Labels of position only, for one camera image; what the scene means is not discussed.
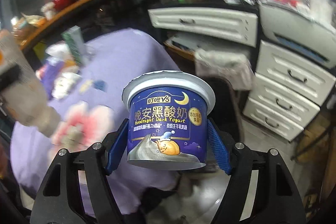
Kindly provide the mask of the blue yogurt cup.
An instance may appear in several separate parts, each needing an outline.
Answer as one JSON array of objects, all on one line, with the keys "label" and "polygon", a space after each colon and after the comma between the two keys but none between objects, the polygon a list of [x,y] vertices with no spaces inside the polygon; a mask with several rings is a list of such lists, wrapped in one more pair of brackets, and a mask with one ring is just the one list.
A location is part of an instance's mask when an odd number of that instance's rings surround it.
[{"label": "blue yogurt cup", "polygon": [[157,170],[206,164],[207,116],[215,106],[208,83],[182,71],[145,73],[126,85],[127,162]]}]

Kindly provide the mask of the white drawer cabinet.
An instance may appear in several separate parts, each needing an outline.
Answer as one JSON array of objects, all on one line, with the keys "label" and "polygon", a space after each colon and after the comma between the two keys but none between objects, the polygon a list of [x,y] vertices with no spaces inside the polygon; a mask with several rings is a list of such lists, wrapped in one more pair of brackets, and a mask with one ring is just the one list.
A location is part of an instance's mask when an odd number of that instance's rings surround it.
[{"label": "white drawer cabinet", "polygon": [[261,41],[243,114],[292,141],[320,112],[335,76],[306,58]]}]

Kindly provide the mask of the purple floral tablecloth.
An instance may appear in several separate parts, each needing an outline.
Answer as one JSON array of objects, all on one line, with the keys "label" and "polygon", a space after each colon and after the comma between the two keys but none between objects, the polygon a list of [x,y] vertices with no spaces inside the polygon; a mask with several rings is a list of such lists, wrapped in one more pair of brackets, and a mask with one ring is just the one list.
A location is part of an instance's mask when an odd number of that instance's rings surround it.
[{"label": "purple floral tablecloth", "polygon": [[[101,141],[116,131],[128,117],[121,96],[134,78],[152,71],[175,71],[177,65],[154,38],[131,28],[100,36],[89,42],[94,57],[81,70],[81,81],[62,100],[51,100],[52,106],[66,121],[72,112],[83,112],[93,118]],[[14,125],[10,144],[10,162],[20,187],[35,198],[42,180],[60,150],[57,141],[44,136],[34,127]],[[143,192],[148,188],[169,191],[177,186],[174,171],[146,169],[122,159],[108,182],[122,214],[137,211]]]}]

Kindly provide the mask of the white printer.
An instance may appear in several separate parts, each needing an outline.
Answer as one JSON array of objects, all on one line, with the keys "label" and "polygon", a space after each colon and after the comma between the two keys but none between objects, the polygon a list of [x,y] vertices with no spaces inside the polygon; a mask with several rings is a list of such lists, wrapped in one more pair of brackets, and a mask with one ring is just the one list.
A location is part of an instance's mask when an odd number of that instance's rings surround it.
[{"label": "white printer", "polygon": [[335,67],[335,28],[284,6],[259,2],[264,35],[296,50],[326,68]]}]

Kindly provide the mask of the white wide desk drawer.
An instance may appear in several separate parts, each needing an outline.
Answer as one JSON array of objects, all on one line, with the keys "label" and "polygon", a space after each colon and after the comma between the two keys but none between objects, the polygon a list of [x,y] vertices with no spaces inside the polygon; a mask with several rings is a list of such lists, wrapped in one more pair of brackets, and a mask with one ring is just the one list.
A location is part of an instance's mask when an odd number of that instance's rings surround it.
[{"label": "white wide desk drawer", "polygon": [[256,47],[258,17],[254,13],[210,7],[148,10],[155,28],[192,32]]}]

